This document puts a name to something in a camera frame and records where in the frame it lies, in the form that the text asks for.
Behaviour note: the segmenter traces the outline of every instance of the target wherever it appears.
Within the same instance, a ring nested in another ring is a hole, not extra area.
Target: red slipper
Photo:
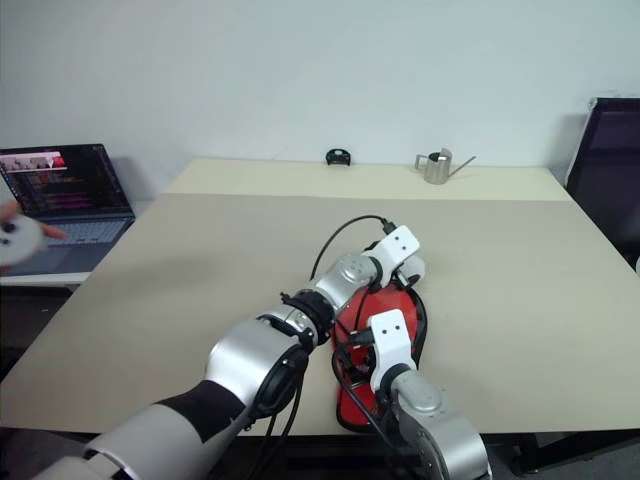
[[[403,290],[396,283],[391,283],[376,293],[363,291],[353,298],[351,304],[338,318],[339,322],[336,322],[332,336],[334,350],[336,342],[346,341],[349,332],[366,328],[367,319],[371,315],[394,308],[402,310],[404,314],[412,342],[412,357],[418,364],[427,332],[426,313],[418,294],[411,288]],[[367,409],[375,417],[378,417],[378,404],[369,385],[371,372],[375,367],[373,349],[371,347],[349,346],[347,352],[348,358],[343,358],[341,362],[342,375],[347,382],[351,383],[352,390]],[[342,387],[338,388],[336,417],[340,425],[348,430],[370,431],[369,422]]]

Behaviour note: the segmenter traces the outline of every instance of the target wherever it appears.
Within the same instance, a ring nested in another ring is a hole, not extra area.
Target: white disc
[[[0,225],[0,266],[16,265],[36,253],[43,244],[40,225],[23,215]]]

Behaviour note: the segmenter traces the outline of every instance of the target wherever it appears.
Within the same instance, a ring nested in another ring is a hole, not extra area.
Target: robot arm
[[[390,405],[400,434],[420,455],[433,480],[489,480],[487,452],[471,422],[431,385],[411,358],[411,341],[400,310],[369,318],[376,368],[371,389]]]
[[[203,478],[242,429],[285,408],[309,355],[353,296],[386,286],[419,246],[402,226],[372,250],[338,258],[281,305],[236,325],[214,346],[195,388],[147,407],[91,441],[82,459],[64,458],[37,478]]]

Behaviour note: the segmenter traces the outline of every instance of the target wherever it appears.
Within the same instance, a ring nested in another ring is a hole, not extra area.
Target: black chair
[[[640,98],[598,98],[566,188],[636,268],[640,257]]]

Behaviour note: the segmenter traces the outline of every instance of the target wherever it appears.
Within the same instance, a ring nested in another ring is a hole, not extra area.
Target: human hand
[[[11,220],[18,213],[20,213],[18,202],[12,200],[10,202],[3,203],[2,205],[0,205],[0,223]],[[42,228],[42,233],[44,233],[45,237],[65,238],[67,236],[67,234],[59,228],[52,227],[51,225],[46,225],[40,222],[38,222],[38,224]]]

